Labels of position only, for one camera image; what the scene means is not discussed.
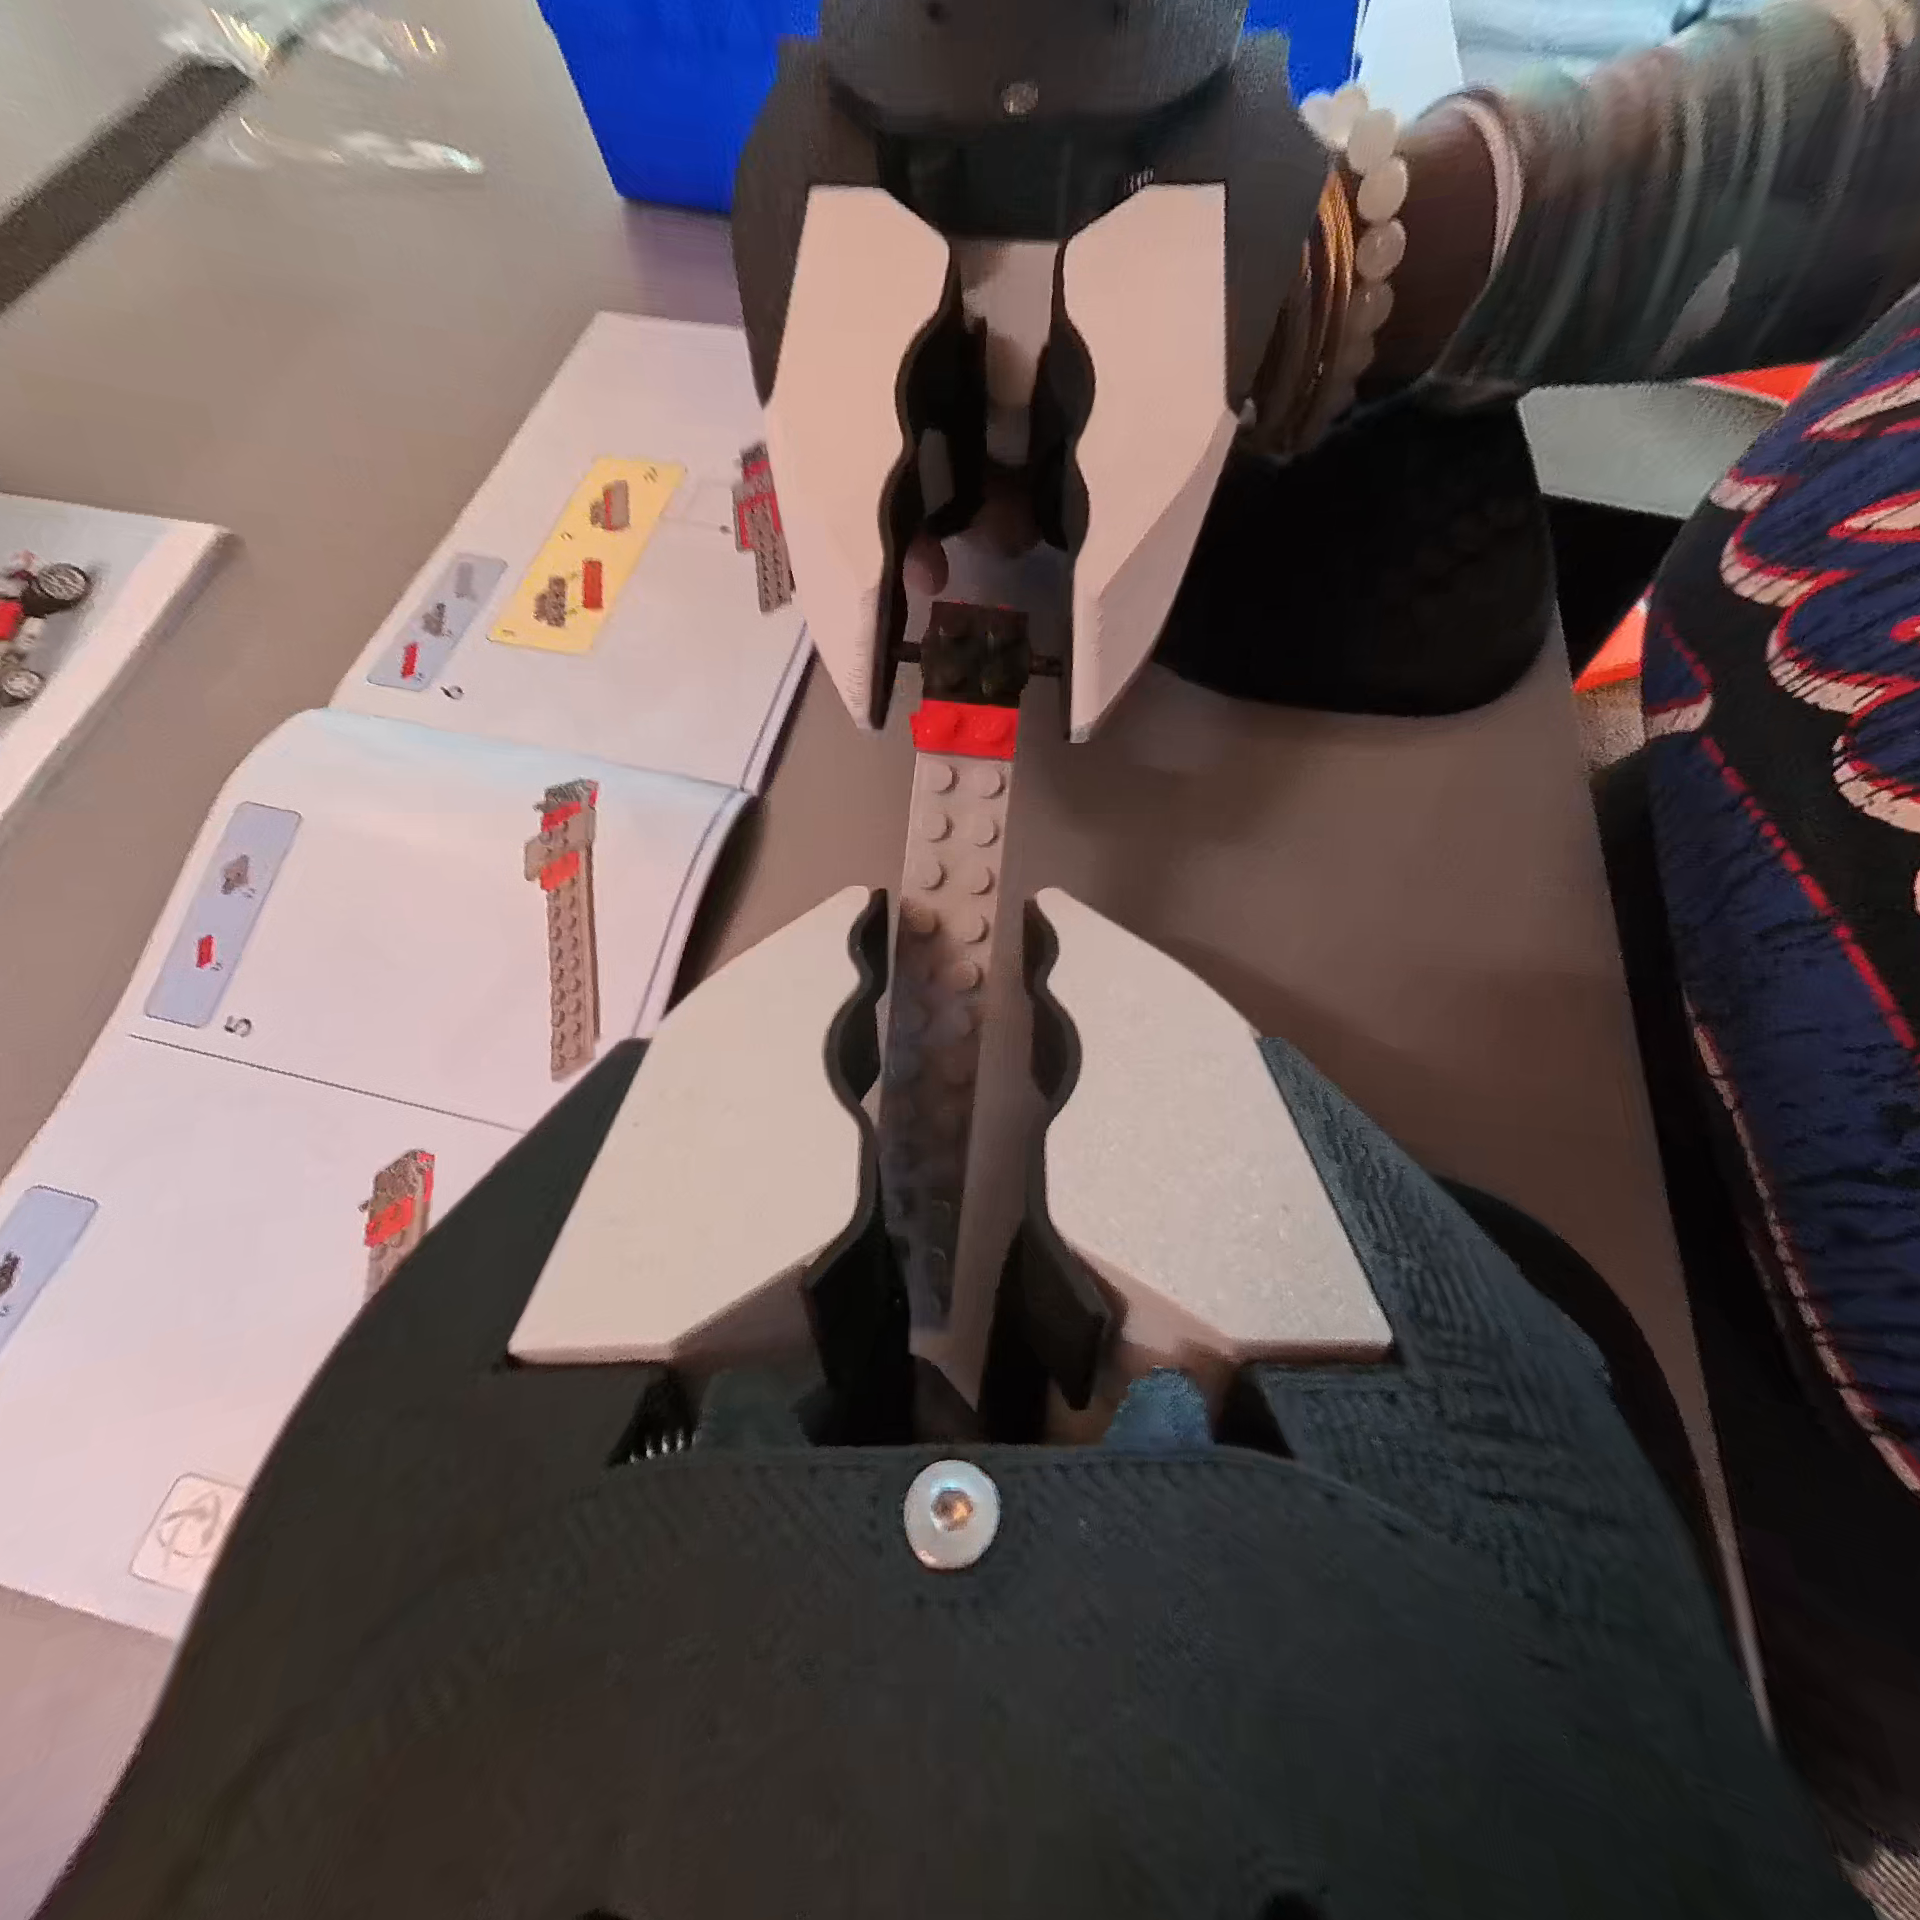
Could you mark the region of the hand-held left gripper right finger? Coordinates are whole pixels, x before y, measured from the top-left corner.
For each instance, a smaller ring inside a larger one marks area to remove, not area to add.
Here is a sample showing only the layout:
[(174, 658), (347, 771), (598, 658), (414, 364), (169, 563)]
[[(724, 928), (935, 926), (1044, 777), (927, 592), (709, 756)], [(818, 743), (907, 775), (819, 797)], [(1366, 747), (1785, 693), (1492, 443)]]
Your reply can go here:
[(1090, 1438), (1179, 1371), (1222, 1415), (1261, 1366), (1374, 1366), (1394, 1333), (1258, 1030), (1064, 887), (1021, 911), (1043, 1113), (997, 1288), (997, 1438)]

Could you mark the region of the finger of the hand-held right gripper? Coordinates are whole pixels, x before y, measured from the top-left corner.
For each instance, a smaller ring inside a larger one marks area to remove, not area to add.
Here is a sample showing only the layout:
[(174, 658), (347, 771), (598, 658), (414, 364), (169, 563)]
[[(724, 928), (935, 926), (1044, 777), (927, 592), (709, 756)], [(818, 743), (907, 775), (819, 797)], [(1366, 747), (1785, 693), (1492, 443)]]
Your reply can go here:
[(1237, 438), (1229, 188), (1149, 182), (1038, 262), (1032, 330), (1064, 417), (1064, 736), (1085, 744), (1154, 659)]
[(952, 295), (948, 240), (887, 189), (807, 192), (761, 411), (807, 635), (861, 733), (885, 722), (906, 620), (897, 509), (917, 489), (907, 381)]

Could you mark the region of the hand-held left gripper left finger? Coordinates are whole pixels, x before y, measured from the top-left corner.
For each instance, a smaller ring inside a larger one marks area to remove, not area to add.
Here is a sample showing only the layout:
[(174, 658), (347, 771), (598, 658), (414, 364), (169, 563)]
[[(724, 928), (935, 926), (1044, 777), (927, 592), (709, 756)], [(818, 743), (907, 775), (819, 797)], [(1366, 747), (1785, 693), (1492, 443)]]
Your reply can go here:
[(907, 1438), (907, 1299), (866, 1113), (885, 970), (885, 892), (848, 885), (663, 1017), (518, 1312), (515, 1362), (686, 1380), (807, 1362), (829, 1438)]

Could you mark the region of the blue plastic bin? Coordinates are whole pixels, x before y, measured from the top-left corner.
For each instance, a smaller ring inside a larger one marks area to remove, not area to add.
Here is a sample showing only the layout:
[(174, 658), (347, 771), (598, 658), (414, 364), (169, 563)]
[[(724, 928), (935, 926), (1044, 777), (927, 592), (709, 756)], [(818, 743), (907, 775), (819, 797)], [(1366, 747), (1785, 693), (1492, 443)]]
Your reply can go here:
[[(1293, 15), (1279, 4), (1244, 6), (1252, 34), (1288, 40)], [(732, 212), (738, 158), (772, 92), (776, 47), (810, 36), (819, 4), (542, 4), (542, 18), (618, 192)]]

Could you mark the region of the grey lego plate assembly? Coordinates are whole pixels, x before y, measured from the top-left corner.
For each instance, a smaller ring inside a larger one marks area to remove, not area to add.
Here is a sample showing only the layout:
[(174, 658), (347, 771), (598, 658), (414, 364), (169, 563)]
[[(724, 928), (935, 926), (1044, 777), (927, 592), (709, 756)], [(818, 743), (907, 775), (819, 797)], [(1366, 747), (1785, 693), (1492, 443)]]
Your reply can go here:
[(1006, 1090), (1018, 1027), (1017, 756), (1038, 659), (1029, 617), (935, 599), (907, 651), (917, 671), (906, 848), (892, 899), (875, 1125), (883, 1209), (897, 1255), (911, 1349), (978, 1402), (1006, 1197)]

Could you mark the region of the person's right forearm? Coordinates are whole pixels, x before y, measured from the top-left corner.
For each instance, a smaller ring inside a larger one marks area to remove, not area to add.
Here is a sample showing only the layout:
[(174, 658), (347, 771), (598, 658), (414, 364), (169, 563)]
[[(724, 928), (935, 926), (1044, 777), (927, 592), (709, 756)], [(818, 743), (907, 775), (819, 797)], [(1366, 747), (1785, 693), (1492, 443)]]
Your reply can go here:
[(1454, 401), (1823, 364), (1917, 291), (1917, 4), (1768, 4), (1403, 134), (1379, 380)]

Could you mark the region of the open lego instruction booklet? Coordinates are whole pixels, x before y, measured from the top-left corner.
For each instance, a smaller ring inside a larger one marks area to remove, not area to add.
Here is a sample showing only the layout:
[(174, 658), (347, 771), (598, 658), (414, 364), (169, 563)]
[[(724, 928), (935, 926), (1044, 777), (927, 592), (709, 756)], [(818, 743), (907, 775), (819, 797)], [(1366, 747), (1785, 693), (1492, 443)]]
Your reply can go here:
[(740, 326), (600, 314), (226, 781), (4, 1181), (4, 1591), (179, 1640), (361, 1303), (663, 1020), (810, 645)]

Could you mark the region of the clear empty plastic bag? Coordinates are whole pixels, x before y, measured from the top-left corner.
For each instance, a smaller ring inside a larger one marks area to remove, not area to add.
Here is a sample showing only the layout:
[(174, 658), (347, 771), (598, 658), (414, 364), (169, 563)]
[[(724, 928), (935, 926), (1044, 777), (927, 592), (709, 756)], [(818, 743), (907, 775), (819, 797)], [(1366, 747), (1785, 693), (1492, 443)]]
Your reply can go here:
[(305, 142), (238, 117), (201, 142), (207, 158), (238, 170), (305, 168), (328, 175), (381, 175), (420, 179), (484, 179), (486, 161), (430, 136), (341, 131)]
[(446, 42), (420, 19), (388, 4), (155, 4), (161, 42), (189, 63), (264, 79), (293, 54), (381, 79), (444, 66)]

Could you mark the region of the black textured wrist rest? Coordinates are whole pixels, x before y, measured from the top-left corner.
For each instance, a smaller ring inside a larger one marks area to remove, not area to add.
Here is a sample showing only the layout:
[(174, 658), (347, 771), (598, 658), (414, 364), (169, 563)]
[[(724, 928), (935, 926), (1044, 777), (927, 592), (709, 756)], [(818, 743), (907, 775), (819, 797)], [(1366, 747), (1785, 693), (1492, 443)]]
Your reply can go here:
[(1520, 401), (1385, 401), (1296, 460), (1232, 451), (1154, 664), (1237, 703), (1460, 714), (1555, 625)]

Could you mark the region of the person's printed dress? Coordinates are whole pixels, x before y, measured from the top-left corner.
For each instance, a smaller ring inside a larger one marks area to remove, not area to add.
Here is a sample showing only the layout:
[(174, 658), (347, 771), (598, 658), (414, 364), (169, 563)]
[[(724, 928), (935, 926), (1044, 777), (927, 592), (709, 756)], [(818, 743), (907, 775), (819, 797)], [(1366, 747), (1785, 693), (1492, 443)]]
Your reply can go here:
[(1595, 785), (1774, 1722), (1917, 1918), (1917, 295), (1651, 579)]

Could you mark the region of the orange chair frame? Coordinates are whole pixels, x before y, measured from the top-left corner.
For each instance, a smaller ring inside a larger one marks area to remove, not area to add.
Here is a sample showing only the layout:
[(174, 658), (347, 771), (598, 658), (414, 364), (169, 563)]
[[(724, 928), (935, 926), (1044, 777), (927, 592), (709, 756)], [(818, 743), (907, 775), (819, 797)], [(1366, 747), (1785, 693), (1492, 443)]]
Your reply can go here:
[[(1697, 375), (1764, 399), (1795, 401), (1823, 364)], [(1574, 686), (1590, 693), (1639, 677), (1646, 599), (1682, 518), (1641, 516), (1572, 500), (1545, 500), (1557, 563), (1557, 609)]]

